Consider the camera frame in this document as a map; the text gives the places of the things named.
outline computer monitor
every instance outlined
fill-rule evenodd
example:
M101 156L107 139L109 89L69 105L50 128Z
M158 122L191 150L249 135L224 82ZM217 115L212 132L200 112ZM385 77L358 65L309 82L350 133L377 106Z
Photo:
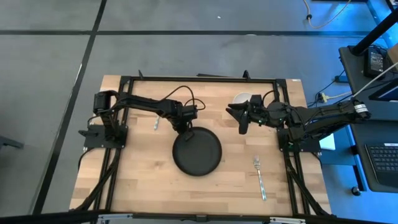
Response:
M398 79L374 92L369 99L398 103Z

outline black keyboard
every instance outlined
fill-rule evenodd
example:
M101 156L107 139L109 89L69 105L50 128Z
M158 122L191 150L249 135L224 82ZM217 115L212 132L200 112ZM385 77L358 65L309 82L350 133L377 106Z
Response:
M377 181L398 187L398 143L366 144Z

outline chair wheel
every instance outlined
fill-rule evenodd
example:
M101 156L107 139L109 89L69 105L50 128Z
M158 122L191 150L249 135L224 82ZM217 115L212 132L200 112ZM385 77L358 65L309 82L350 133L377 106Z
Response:
M351 189L351 193L353 193L353 195L355 195L355 196L360 196L361 195L361 192L359 191L358 186L353 187Z

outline metal fork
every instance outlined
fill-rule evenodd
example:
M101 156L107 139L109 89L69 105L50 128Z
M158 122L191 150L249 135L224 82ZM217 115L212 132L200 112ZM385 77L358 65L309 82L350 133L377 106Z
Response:
M257 174L259 175L262 200L267 200L266 190L264 189L264 184L262 183L262 178L261 178L261 173L260 173L259 156L254 156L254 167L257 169Z

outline wooden tabletop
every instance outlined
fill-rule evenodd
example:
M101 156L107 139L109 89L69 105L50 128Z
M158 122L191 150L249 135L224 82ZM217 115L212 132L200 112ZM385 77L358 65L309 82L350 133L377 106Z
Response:
M119 75L105 75L101 91L117 91L120 78ZM121 154L111 209L115 212L291 215L285 165L276 130L250 124L248 133L240 135L238 122L225 111L227 104L238 93L263 95L272 90L272 85L135 81L132 94L161 99L180 85L188 85L195 98L206 103L206 109L198 112L198 119L193 121L193 125L210 129L221 141L223 156L219 166L203 177L183 173L172 157L172 145L177 133L171 124L160 119L155 131L156 114L130 109L127 120L129 133ZM287 89L291 105L306 105L300 80L287 80ZM188 90L181 89L170 99L186 102L190 97ZM272 94L268 95L265 105L273 99ZM260 158L266 201L261 198L258 176L253 166L254 155ZM100 176L103 156L104 149L94 149L83 158L70 208L79 206L93 190ZM310 153L301 153L300 156L307 188L323 209L330 212L319 161ZM296 198L299 211L302 212L297 186Z

